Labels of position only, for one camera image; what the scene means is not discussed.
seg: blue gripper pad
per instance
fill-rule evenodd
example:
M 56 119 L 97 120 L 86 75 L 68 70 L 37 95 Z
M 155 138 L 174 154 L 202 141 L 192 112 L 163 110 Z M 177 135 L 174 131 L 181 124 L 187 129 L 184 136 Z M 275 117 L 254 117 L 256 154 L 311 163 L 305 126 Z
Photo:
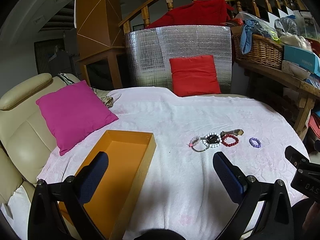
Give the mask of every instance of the blue gripper pad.
M 96 191 L 104 173 L 109 165 L 109 158 L 105 152 L 99 152 L 88 166 L 81 169 L 84 171 L 84 178 L 77 190 L 77 198 L 81 205 L 88 203 Z
M 245 175 L 237 166 L 232 165 L 222 152 L 214 154 L 213 167 L 231 200 L 240 204 L 247 189 Z

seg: ceiling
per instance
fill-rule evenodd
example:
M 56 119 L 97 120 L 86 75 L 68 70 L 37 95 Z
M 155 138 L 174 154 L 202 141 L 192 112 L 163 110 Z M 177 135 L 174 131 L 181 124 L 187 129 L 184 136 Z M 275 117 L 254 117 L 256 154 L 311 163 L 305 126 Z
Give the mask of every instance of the ceiling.
M 70 21 L 73 18 L 73 12 L 71 12 L 68 4 L 72 1 L 73 0 L 19 0 L 2 26 L 0 44 L 14 45 L 19 41 L 31 39 L 35 36 L 39 37 L 39 31 L 48 21 L 49 23 L 45 28 L 56 32 L 61 31 L 62 35 L 62 28 L 69 29 L 71 26 Z
M 74 26 L 75 0 L 62 7 L 40 31 L 71 30 Z

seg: foil insulation board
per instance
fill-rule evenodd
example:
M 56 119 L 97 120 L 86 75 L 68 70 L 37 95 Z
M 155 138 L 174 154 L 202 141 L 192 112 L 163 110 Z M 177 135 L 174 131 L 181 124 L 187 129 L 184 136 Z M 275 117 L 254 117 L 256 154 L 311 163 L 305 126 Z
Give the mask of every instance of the foil insulation board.
M 159 27 L 128 33 L 125 40 L 134 86 L 172 90 L 170 58 L 213 55 L 221 93 L 230 93 L 232 63 L 229 27 Z

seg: white blanket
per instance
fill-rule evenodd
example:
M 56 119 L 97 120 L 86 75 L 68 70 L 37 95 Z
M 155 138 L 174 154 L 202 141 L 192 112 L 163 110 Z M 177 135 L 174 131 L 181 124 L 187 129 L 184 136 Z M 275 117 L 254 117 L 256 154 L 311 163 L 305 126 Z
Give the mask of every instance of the white blanket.
M 1 211 L 21 240 L 28 240 L 28 221 L 31 202 L 24 187 L 21 185 L 10 197 L 8 204 L 2 203 Z
M 150 228 L 171 229 L 186 239 L 214 239 L 235 212 L 213 166 L 213 154 L 222 151 L 244 174 L 274 183 L 282 179 L 291 204 L 302 194 L 290 187 L 295 168 L 285 159 L 292 145 L 307 151 L 285 119 L 269 106 L 248 98 L 179 98 L 165 88 L 118 90 L 122 95 L 111 111 L 119 120 L 90 134 L 64 156 L 56 148 L 38 178 L 60 182 L 74 175 L 105 130 L 152 132 L 157 147 L 124 239 Z M 188 147 L 191 138 L 209 132 L 242 129 L 239 143 L 221 145 L 202 153 Z M 249 138 L 258 138 L 254 148 Z M 247 229 L 253 228 L 261 204 Z

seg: wicker basket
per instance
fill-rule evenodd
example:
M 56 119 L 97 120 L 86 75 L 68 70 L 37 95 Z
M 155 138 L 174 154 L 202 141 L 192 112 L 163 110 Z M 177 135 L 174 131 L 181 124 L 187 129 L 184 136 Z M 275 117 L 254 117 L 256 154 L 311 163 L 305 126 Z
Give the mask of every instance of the wicker basket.
M 261 35 L 253 34 L 250 52 L 242 54 L 240 50 L 240 38 L 241 34 L 232 35 L 232 39 L 235 42 L 237 59 L 281 69 L 284 46 L 279 45 Z

